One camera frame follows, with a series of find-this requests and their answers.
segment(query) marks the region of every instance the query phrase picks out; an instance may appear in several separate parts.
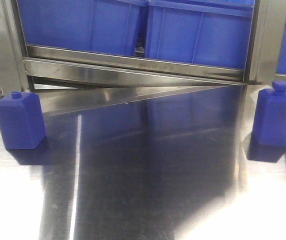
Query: metal rail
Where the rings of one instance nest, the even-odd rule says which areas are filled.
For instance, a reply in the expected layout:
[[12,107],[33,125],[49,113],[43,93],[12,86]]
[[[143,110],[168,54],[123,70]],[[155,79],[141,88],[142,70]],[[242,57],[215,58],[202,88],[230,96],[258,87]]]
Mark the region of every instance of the metal rail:
[[245,70],[26,45],[16,0],[0,0],[3,92],[33,90],[32,77],[99,86],[270,84],[276,74],[286,0],[256,0]]

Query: blue plastic bottle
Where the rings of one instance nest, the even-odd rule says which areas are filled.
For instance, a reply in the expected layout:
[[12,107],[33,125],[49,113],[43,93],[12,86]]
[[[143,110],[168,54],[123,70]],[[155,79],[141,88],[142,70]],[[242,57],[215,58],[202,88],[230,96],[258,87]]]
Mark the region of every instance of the blue plastic bottle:
[[0,132],[6,149],[35,149],[46,135],[39,95],[14,91],[1,98]]
[[262,145],[286,146],[286,81],[258,93],[253,134]]

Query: metal post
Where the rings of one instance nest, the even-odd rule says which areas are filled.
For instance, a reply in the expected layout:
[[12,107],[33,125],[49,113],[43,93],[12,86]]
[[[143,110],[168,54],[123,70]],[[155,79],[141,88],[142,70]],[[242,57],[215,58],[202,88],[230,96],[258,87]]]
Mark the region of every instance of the metal post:
[[0,0],[0,81],[4,95],[33,87],[23,57],[27,49],[16,0]]
[[286,24],[286,0],[256,0],[244,81],[271,85]]

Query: bottle cap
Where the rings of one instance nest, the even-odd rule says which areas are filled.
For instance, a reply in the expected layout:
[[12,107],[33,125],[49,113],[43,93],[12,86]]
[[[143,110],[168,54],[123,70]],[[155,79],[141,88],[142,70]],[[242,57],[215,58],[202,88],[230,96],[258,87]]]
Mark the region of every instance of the bottle cap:
[[22,97],[22,93],[20,91],[13,91],[11,92],[11,97],[13,99],[19,99]]
[[273,81],[272,86],[277,92],[286,92],[286,81]]

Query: metal shelf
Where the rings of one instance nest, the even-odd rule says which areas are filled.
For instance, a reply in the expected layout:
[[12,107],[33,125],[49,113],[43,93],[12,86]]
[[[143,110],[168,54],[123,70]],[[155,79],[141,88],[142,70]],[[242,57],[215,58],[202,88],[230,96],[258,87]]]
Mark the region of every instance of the metal shelf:
[[16,0],[0,0],[3,93],[33,90],[33,77],[109,87],[271,84],[286,22],[286,0],[256,0],[245,70],[26,45]]

